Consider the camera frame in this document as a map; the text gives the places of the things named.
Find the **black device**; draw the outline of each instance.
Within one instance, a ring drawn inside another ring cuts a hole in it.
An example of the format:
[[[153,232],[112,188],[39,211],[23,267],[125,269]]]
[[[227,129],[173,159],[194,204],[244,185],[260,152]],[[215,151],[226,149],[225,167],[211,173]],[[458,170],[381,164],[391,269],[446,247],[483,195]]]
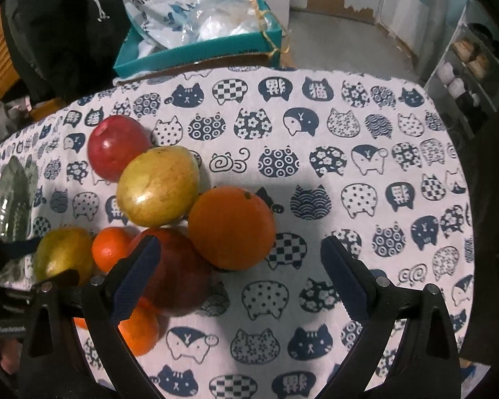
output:
[[[0,270],[6,261],[33,251],[39,240],[0,242]],[[458,351],[438,287],[406,289],[386,277],[375,278],[334,236],[322,240],[320,252],[350,318],[363,329],[317,398],[460,397]],[[0,369],[1,379],[21,399],[164,398],[116,328],[131,316],[160,255],[157,238],[147,236],[106,277],[94,276],[82,287],[77,271],[67,270],[29,292],[0,289],[0,337],[23,340],[18,376],[5,376]],[[92,377],[72,317],[85,318],[116,392]],[[397,319],[407,322],[394,363],[383,384],[365,391]]]

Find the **shoe rack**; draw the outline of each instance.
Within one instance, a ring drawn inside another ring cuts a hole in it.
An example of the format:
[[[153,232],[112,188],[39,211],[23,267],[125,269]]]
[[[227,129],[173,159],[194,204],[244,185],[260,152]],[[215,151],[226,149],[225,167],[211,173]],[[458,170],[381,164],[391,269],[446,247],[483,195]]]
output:
[[[499,41],[469,0],[425,89],[459,150],[499,109]]]

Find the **tablecloth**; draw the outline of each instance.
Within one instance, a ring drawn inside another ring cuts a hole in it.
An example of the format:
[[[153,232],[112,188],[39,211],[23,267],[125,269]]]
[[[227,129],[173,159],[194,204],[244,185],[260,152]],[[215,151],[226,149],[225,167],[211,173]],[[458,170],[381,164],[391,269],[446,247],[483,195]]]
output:
[[[66,224],[92,234],[132,225],[116,184],[86,157],[93,128],[115,114],[137,119],[156,146],[192,150],[201,192],[244,186],[277,224],[265,261],[219,274],[201,310],[171,318],[155,349],[138,358],[167,397],[315,397],[361,331],[320,263],[320,241],[331,234],[397,285],[437,284],[461,345],[474,274],[469,197],[451,139],[420,86],[341,71],[232,67],[85,97],[0,146],[0,170],[17,155],[31,172],[31,235]],[[370,386],[383,381],[403,325],[396,322]],[[88,333],[79,334],[94,376],[108,382]]]

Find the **metal bolt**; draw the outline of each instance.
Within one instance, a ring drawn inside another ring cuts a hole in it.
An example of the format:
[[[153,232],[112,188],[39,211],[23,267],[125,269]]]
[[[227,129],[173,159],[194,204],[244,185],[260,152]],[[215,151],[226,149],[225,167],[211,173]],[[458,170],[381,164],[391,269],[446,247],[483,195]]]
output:
[[[91,278],[90,280],[90,283],[97,286],[97,285],[101,285],[104,283],[104,280],[105,278],[103,276],[94,276],[93,278]]]
[[[390,285],[390,281],[384,276],[379,276],[377,279],[375,279],[375,282],[385,288]]]
[[[431,294],[436,295],[440,292],[439,287],[437,287],[434,284],[428,284],[427,285],[427,291],[429,291]]]
[[[42,286],[41,286],[41,291],[43,293],[47,293],[49,290],[52,289],[52,282],[45,282]]]

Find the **floor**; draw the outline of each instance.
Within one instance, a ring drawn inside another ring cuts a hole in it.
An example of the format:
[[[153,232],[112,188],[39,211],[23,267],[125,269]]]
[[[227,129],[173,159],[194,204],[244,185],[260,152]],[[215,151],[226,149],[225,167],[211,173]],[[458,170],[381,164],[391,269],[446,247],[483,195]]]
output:
[[[418,82],[410,57],[374,25],[291,10],[288,30],[296,67],[355,71]]]

